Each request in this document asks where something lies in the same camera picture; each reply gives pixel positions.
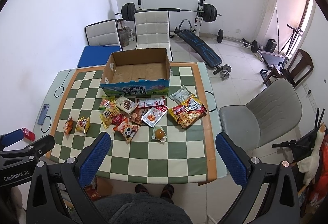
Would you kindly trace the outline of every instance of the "green and white checkered pattern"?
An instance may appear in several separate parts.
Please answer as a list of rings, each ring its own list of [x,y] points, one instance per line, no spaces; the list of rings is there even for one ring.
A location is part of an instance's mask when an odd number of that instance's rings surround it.
[[[169,94],[185,85],[197,95],[195,78],[191,67],[171,67]],[[59,117],[55,132],[55,147],[50,159],[63,163],[70,156],[78,156],[81,150],[91,145],[100,132],[109,133],[112,145],[101,164],[98,176],[136,183],[188,183],[207,180],[207,160],[202,120],[196,121],[187,129],[166,114],[158,122],[167,134],[164,143],[152,140],[153,128],[143,123],[128,144],[123,135],[114,132],[111,125],[104,129],[98,107],[101,96],[99,88],[102,70],[77,74],[68,93],[64,108]],[[171,108],[177,104],[167,98]],[[65,121],[72,116],[74,125],[69,136],[64,135]],[[86,134],[75,131],[76,121],[82,116],[90,117],[91,126]]]

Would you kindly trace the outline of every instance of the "blue phone case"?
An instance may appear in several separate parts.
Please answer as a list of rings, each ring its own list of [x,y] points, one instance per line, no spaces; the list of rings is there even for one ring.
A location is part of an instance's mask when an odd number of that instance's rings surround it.
[[[48,104],[44,104],[42,106],[42,110],[41,110],[41,113],[40,113],[40,116],[39,116],[39,119],[38,119],[38,124],[39,125],[42,125],[43,122],[44,122],[44,119],[47,115],[47,112],[48,112],[48,108],[49,108],[49,105]]]

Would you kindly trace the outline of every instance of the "black speaker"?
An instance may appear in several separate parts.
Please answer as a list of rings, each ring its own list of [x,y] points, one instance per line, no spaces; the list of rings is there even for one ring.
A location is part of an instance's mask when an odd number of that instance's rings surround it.
[[[266,44],[266,46],[265,46],[265,48],[264,48],[264,50],[266,52],[273,53],[273,51],[275,50],[276,46],[277,46],[276,40],[275,39],[269,39],[268,42],[267,42],[267,44]]]

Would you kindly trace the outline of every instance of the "gray chair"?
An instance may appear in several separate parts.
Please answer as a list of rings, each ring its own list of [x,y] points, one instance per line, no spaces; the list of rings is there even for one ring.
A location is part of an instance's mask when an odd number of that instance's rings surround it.
[[[292,130],[301,120],[302,105],[291,83],[277,79],[246,105],[219,110],[222,130],[244,149],[253,150]]]

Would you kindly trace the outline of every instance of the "dumbbell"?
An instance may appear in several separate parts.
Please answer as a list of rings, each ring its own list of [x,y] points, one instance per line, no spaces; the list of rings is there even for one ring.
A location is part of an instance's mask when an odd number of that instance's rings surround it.
[[[229,65],[224,65],[220,71],[221,79],[227,79],[230,77],[231,67]]]

